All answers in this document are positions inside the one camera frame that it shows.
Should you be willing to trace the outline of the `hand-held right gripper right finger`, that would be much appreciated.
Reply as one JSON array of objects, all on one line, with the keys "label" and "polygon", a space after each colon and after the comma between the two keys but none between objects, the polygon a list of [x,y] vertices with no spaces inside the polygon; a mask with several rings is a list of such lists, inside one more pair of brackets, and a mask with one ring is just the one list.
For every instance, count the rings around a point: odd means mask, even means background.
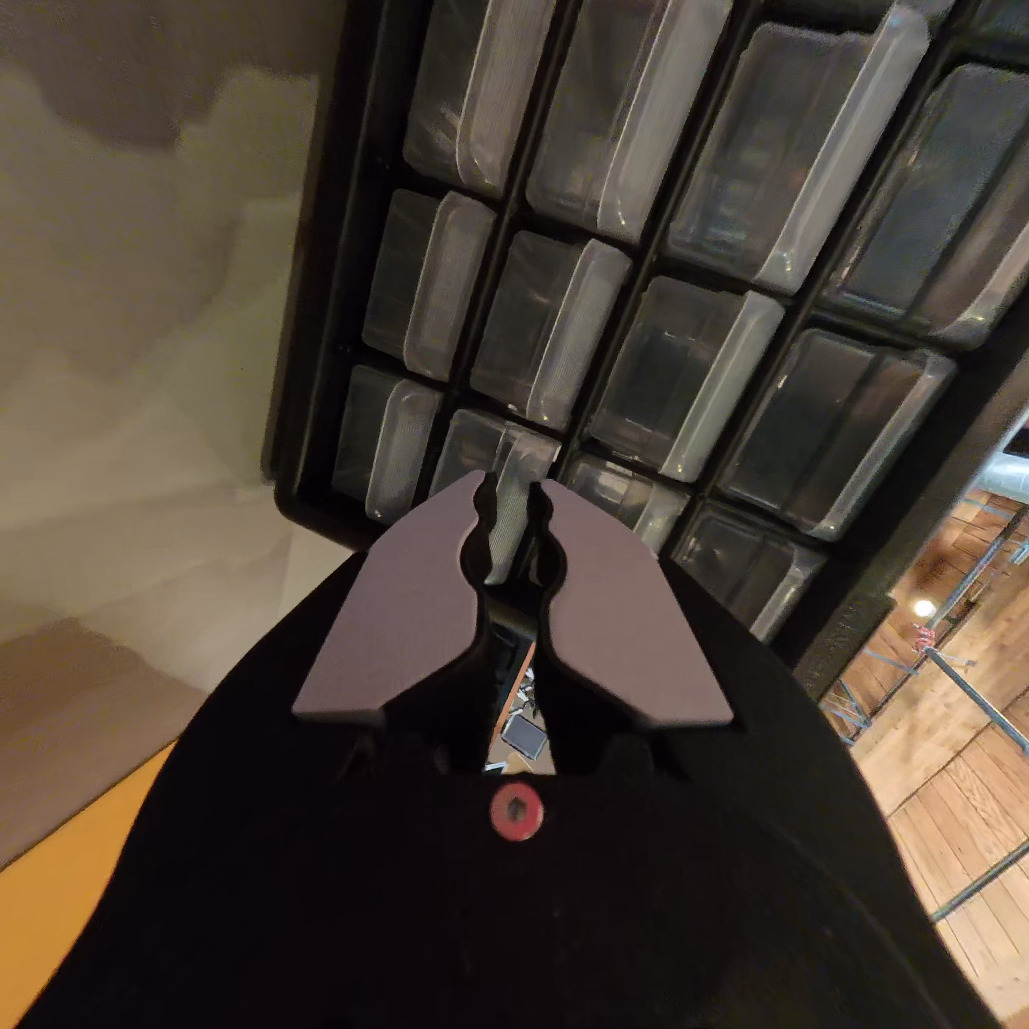
[{"label": "hand-held right gripper right finger", "polygon": [[556,765],[600,765],[609,744],[722,729],[735,714],[655,553],[559,482],[535,482],[543,586],[536,699]]}]

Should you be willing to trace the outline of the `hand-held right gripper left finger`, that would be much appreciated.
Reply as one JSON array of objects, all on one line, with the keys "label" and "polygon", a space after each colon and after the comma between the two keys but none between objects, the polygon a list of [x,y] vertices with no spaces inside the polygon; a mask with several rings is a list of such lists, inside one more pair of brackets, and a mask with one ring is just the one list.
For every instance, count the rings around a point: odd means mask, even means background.
[{"label": "hand-held right gripper left finger", "polygon": [[447,756],[486,756],[495,657],[484,586],[495,475],[472,471],[367,549],[304,679],[301,720],[418,736]]}]

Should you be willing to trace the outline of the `black drawer cabinet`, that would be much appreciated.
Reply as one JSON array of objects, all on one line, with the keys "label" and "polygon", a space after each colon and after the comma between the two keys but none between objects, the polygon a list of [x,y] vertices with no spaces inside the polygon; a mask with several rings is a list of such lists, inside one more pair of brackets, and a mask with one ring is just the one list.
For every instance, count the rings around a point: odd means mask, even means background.
[{"label": "black drawer cabinet", "polygon": [[[923,345],[904,329],[837,313],[821,295],[833,267],[856,238],[862,218],[883,188],[889,164],[914,130],[930,91],[942,83],[945,72],[956,69],[959,58],[974,56],[971,27],[980,5],[956,2],[930,38],[927,56],[921,59],[896,112],[842,206],[810,275],[793,296],[785,298],[784,319],[736,409],[730,412],[698,482],[688,488],[688,506],[660,551],[662,559],[671,557],[690,533],[705,504],[714,501],[767,521],[804,542],[785,521],[731,499],[721,490],[736,446],[757,417],[765,393],[785,369],[788,351],[804,329],[829,329],[876,349]],[[524,196],[581,6],[581,2],[556,4],[541,67],[529,96],[527,123],[517,138],[511,178],[502,198],[493,203],[497,220],[473,281],[470,307],[457,344],[456,370],[443,384],[443,402],[429,433],[425,463],[416,481],[415,503],[428,496],[456,409],[482,409],[525,424],[521,416],[503,414],[492,399],[473,392],[470,371],[514,233],[533,230],[571,241],[586,238],[577,227],[534,212]],[[324,130],[321,158],[313,182],[304,191],[304,201],[311,207],[310,223],[301,233],[301,253],[294,262],[291,311],[276,372],[278,406],[275,425],[267,433],[263,461],[275,482],[277,508],[289,521],[349,549],[367,549],[385,531],[367,518],[363,504],[338,494],[330,483],[351,370],[357,363],[369,363],[403,374],[395,361],[372,353],[361,341],[390,199],[398,188],[425,196],[446,191],[442,181],[421,175],[401,155],[430,9],[430,2],[347,5],[327,113],[318,116]],[[644,228],[641,243],[626,249],[631,262],[628,283],[616,296],[599,350],[586,372],[584,389],[573,406],[568,432],[557,434],[561,450],[553,471],[560,480],[571,462],[586,453],[642,469],[591,439],[588,423],[650,280],[667,275],[702,287],[745,288],[743,281],[714,269],[663,254],[662,240],[675,208],[688,191],[745,47],[758,27],[773,20],[802,29],[868,28],[856,20],[820,17],[796,2],[733,3],[671,166],[663,176],[657,212]],[[887,613],[887,594],[966,493],[997,443],[1024,420],[1026,290],[980,348],[951,357],[957,364],[954,377],[846,533],[840,540],[822,545],[808,541],[824,549],[826,563],[775,637],[773,649],[814,699],[830,688],[857,655],[858,647],[868,642]]]}]

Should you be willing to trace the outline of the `grid of clear drawers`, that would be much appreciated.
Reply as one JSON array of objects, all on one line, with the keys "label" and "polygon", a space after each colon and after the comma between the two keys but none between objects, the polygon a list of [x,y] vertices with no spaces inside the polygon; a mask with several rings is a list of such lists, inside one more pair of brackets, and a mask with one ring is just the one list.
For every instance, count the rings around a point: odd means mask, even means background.
[{"label": "grid of clear drawers", "polygon": [[[470,387],[560,443],[734,2],[582,2],[524,196],[586,233],[514,233]],[[930,91],[821,300],[923,341],[804,329],[671,558],[774,639],[957,364],[1027,280],[1027,2],[980,2],[974,56]],[[734,291],[645,286],[588,435],[669,487],[698,482],[952,2],[796,2],[867,29],[762,23],[744,49],[663,254]],[[442,196],[390,199],[331,486],[387,525],[411,508],[456,370],[493,203],[552,2],[435,2],[401,153]],[[559,454],[549,468],[559,461]]]}]

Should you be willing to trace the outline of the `metal pipe with red fitting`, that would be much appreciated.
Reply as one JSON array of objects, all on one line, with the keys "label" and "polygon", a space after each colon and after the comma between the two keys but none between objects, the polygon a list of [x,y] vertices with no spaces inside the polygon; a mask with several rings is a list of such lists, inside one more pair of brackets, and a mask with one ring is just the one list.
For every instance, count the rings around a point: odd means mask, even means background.
[{"label": "metal pipe with red fitting", "polygon": [[966,698],[969,698],[980,711],[988,717],[989,721],[994,726],[999,728],[1010,739],[1021,751],[1022,756],[1028,759],[1028,737],[1020,728],[1017,728],[1012,722],[1008,716],[991,703],[981,691],[978,691],[973,685],[952,667],[948,659],[941,653],[938,647],[935,645],[936,635],[933,628],[926,627],[925,625],[919,627],[917,640],[917,650],[919,650],[920,655],[931,662],[943,673],[946,679],[961,690]]}]

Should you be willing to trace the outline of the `short silver ventilation duct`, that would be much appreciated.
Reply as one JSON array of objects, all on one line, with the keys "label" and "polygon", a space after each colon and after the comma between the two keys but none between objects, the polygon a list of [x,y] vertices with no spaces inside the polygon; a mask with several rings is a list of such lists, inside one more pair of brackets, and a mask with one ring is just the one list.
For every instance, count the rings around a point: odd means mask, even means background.
[{"label": "short silver ventilation duct", "polygon": [[1028,467],[1027,457],[999,450],[983,466],[975,480],[975,487],[1027,505]]}]

